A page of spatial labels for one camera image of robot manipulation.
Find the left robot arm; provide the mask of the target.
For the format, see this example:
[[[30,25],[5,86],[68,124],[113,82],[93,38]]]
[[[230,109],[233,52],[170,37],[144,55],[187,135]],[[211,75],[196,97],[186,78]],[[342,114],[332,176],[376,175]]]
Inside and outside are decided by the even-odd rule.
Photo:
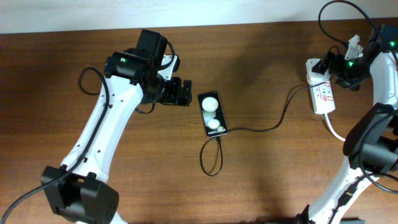
[[[114,152],[138,105],[190,104],[191,81],[172,75],[179,64],[176,53],[136,49],[107,58],[98,101],[76,145],[59,167],[42,173],[54,214],[72,223],[124,223],[117,212],[119,193],[107,185]]]

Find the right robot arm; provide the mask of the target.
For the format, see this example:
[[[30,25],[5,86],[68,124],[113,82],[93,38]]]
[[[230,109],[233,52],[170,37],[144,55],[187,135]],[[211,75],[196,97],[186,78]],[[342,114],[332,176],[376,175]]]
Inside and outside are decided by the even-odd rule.
[[[372,30],[367,46],[358,42],[357,35],[349,40],[345,55],[327,53],[306,62],[317,114],[325,114],[320,107],[333,102],[328,94],[331,77],[349,90],[370,78],[373,107],[345,137],[343,163],[327,190],[296,215],[294,223],[340,223],[370,185],[397,170],[397,140],[383,135],[387,129],[397,134],[397,28],[383,24]]]

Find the black smartphone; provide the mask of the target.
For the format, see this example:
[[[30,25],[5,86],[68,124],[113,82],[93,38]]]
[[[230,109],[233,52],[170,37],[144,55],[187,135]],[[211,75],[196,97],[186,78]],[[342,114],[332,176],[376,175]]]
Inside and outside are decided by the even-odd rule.
[[[198,102],[207,137],[214,138],[227,134],[228,128],[218,92],[199,94]]]

